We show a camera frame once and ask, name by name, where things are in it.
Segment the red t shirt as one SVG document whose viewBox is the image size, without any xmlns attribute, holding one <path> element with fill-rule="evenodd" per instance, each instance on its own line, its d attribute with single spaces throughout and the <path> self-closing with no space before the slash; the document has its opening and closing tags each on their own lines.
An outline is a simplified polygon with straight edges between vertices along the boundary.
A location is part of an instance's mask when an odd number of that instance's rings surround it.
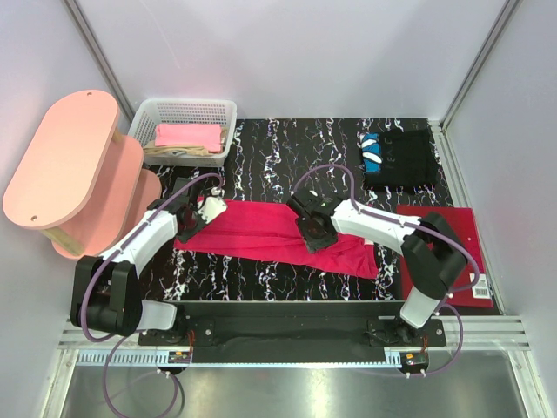
<svg viewBox="0 0 557 418">
<path fill-rule="evenodd" d="M 378 277 L 373 244 L 353 235 L 338 235 L 332 246 L 310 253 L 296 226 L 296 214 L 285 204 L 228 199 L 227 209 L 187 242 L 182 251 L 212 253 L 257 261 L 309 266 L 326 273 L 366 280 Z"/>
</svg>

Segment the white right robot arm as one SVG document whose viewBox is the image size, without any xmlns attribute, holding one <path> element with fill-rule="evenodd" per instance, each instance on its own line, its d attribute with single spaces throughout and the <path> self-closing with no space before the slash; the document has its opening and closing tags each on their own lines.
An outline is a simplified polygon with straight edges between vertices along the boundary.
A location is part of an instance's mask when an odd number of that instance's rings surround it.
<svg viewBox="0 0 557 418">
<path fill-rule="evenodd" d="M 386 246 L 405 261 L 412 288 L 399 311 L 409 327 L 423 327 L 472 260 L 454 230 L 438 213 L 398 215 L 364 206 L 349 198 L 321 198 L 306 188 L 292 194 L 287 206 L 309 253 L 326 249 L 351 235 Z"/>
</svg>

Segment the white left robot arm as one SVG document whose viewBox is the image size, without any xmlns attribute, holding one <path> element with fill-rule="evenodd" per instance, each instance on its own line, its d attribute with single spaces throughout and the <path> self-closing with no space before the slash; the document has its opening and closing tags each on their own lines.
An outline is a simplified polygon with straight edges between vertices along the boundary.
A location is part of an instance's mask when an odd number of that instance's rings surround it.
<svg viewBox="0 0 557 418">
<path fill-rule="evenodd" d="M 223 211 L 222 176 L 202 174 L 168 199 L 154 199 L 138 223 L 97 256 L 80 258 L 74 272 L 70 322 L 91 342 L 177 327 L 178 307 L 141 296 L 139 279 L 156 253 L 176 238 L 189 240 Z"/>
</svg>

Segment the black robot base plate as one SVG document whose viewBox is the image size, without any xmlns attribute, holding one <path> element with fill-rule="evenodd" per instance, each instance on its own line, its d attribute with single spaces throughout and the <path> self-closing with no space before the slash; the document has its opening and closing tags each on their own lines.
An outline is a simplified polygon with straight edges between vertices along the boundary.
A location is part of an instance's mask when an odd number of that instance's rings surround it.
<svg viewBox="0 0 557 418">
<path fill-rule="evenodd" d="M 387 361 L 386 349 L 446 347 L 440 320 L 420 329 L 399 317 L 397 301 L 188 301 L 177 304 L 169 331 L 138 338 L 145 347 L 192 348 L 209 367 L 367 367 Z"/>
</svg>

